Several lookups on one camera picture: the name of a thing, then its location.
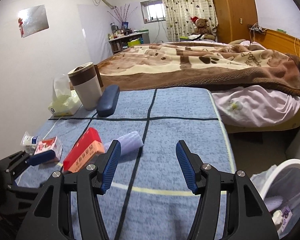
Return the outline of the lavender ribbed foam roll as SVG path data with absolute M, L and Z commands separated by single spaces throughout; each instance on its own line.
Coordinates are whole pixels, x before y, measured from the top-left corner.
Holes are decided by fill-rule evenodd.
M 264 203 L 269 212 L 278 209 L 283 202 L 283 198 L 281 196 L 273 196 L 267 197 L 264 199 Z

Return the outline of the orange wooden headboard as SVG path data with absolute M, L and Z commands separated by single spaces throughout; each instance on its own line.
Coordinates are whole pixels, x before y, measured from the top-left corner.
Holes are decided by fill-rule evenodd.
M 277 50 L 300 57 L 300 39 L 279 31 L 266 30 L 264 33 L 257 31 L 253 34 L 254 40 L 267 49 Z

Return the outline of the white yogurt cup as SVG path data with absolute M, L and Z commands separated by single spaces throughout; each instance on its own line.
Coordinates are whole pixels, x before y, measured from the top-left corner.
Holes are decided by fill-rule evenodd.
M 25 132 L 20 145 L 26 153 L 34 155 L 40 140 L 39 136 L 31 136 L 28 132 Z

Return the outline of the brown paw print blanket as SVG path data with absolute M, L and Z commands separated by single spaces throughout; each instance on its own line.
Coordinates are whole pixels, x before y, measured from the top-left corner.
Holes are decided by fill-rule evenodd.
M 195 87 L 215 91 L 258 85 L 300 97 L 300 58 L 258 45 L 139 45 L 96 68 L 105 86 L 118 85 L 121 90 Z

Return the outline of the lavender ribbed foam sleeve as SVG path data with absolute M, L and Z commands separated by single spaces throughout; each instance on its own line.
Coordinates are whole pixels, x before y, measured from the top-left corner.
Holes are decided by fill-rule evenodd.
M 133 131 L 128 134 L 125 134 L 117 138 L 117 140 L 121 144 L 121 155 L 120 155 L 121 158 L 139 150 L 144 146 L 142 137 L 139 135 L 137 131 Z

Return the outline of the red orange box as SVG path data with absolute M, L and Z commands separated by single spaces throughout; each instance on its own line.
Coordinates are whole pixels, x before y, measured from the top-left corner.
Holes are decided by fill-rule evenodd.
M 89 127 L 63 161 L 63 171 L 76 173 L 94 156 L 105 153 L 96 129 Z

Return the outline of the teddy bear with santa hat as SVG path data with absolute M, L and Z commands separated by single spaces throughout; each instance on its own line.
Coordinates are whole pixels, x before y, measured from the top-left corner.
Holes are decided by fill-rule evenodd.
M 206 40 L 216 40 L 215 35 L 213 34 L 212 28 L 210 27 L 210 23 L 205 18 L 198 18 L 194 16 L 191 18 L 192 23 L 194 24 L 193 35 L 200 35 L 201 39 Z

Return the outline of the strawberry milk carton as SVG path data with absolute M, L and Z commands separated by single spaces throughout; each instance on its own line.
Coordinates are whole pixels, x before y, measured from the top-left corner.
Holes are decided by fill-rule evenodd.
M 50 139 L 45 139 L 39 142 L 35 154 L 42 153 L 48 150 L 53 150 L 56 153 L 56 157 L 53 161 L 50 161 L 48 163 L 58 162 L 61 159 L 62 156 L 62 150 L 63 150 L 63 144 L 59 137 L 53 137 Z

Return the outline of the barred window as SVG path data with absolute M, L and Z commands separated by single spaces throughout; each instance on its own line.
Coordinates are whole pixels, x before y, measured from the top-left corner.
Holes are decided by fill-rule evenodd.
M 140 3 L 144 24 L 164 21 L 166 17 L 162 0 L 149 0 Z

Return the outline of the silver wall poster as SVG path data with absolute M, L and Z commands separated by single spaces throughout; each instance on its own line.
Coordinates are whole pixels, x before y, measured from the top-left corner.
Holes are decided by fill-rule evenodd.
M 49 28 L 45 5 L 20 10 L 17 16 L 23 19 L 24 36 L 22 38 Z

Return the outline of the cluttered desk shelf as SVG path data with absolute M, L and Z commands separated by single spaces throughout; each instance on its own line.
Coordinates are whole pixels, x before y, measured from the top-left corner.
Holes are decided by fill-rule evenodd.
M 113 54 L 120 53 L 127 48 L 141 45 L 150 44 L 149 31 L 137 31 L 128 35 L 118 34 L 117 36 L 109 36 L 109 44 Z

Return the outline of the yellow tissue pack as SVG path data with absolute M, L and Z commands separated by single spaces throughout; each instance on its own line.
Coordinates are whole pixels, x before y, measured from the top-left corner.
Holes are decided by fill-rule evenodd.
M 74 90 L 70 89 L 70 80 L 67 75 L 60 74 L 53 79 L 52 102 L 48 110 L 53 116 L 74 115 L 82 103 Z

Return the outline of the red hanging ornament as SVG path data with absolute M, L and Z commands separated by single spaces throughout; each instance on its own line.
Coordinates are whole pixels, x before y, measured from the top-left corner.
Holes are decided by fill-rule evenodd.
M 19 24 L 20 35 L 21 35 L 21 37 L 23 37 L 24 30 L 23 30 L 23 19 L 22 18 L 18 18 L 18 24 Z

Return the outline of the patterned window curtain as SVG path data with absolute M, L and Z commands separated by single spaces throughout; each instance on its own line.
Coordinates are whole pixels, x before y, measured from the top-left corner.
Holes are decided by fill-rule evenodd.
M 215 30 L 218 19 L 213 0 L 162 0 L 166 12 L 167 38 L 179 41 L 181 36 L 189 36 L 194 32 L 192 17 L 205 18 L 210 28 Z

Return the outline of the navy glasses case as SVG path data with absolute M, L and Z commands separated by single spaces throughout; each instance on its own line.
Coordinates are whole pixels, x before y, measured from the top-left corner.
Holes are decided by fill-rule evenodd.
M 105 118 L 114 114 L 119 94 L 120 88 L 118 85 L 110 85 L 105 88 L 96 107 L 98 117 Z

